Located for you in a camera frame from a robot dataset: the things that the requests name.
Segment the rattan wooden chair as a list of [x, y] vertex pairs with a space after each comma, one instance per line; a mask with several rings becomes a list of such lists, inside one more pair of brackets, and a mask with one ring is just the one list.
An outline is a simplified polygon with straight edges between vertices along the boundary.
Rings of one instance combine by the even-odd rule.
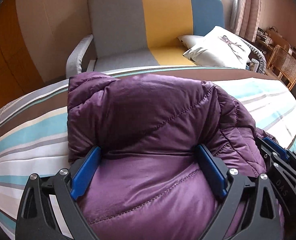
[[280, 45], [276, 45], [266, 65], [265, 74], [276, 77], [288, 90], [292, 90], [296, 84], [296, 59]]

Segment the cluttered desk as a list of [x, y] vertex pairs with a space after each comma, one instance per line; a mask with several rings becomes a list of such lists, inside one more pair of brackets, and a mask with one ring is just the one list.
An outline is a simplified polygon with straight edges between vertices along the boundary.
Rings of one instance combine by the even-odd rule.
[[255, 46], [264, 54], [266, 62], [269, 61], [273, 50], [277, 45], [281, 46], [296, 59], [296, 49], [292, 49], [290, 43], [285, 40], [274, 27], [267, 30], [257, 28]]

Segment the right patterned curtain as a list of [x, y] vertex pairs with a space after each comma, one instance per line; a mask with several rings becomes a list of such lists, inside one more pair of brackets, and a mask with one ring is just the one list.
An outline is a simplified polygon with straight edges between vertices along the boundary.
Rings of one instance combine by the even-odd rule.
[[262, 0], [233, 0], [230, 30], [254, 42], [259, 27]]

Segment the striped bed sheet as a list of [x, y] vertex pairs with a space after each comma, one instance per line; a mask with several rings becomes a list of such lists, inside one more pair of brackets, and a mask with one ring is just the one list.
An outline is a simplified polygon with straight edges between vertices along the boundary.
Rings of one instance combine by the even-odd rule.
[[[118, 78], [142, 74], [213, 81], [239, 100], [256, 126], [296, 151], [296, 100], [282, 83], [241, 69], [199, 66], [110, 70]], [[0, 239], [14, 239], [28, 177], [47, 177], [68, 167], [68, 80], [16, 99], [0, 109]]]

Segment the grey yellow blue sofa chair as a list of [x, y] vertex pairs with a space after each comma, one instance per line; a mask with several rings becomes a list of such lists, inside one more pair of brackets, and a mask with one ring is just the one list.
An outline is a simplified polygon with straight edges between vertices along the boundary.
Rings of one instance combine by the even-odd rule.
[[[195, 66], [178, 37], [205, 36], [224, 27], [221, 0], [88, 0], [91, 33], [66, 61], [66, 77], [150, 66]], [[242, 40], [264, 72], [264, 55]]]

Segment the purple quilted down jacket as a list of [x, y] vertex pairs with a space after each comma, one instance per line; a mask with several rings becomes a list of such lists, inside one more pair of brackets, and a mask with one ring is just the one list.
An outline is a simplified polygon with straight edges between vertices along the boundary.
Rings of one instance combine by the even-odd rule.
[[241, 174], [266, 171], [245, 107], [207, 81], [163, 75], [73, 76], [68, 90], [69, 162], [101, 149], [78, 205], [100, 239], [198, 239], [217, 201], [192, 149], [204, 144]]

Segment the white deer print pillow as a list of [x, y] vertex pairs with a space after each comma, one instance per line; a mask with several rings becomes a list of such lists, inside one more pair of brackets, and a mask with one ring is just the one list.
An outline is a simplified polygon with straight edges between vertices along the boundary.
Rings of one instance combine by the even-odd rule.
[[183, 56], [199, 66], [245, 69], [249, 61], [249, 46], [219, 26], [205, 36], [182, 35], [178, 39], [187, 47]]

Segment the wooden wardrobe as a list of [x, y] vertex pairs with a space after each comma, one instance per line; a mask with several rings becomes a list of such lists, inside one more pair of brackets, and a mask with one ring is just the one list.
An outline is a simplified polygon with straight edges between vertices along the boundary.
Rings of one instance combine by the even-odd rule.
[[0, 109], [45, 84], [24, 42], [15, 0], [0, 4]]

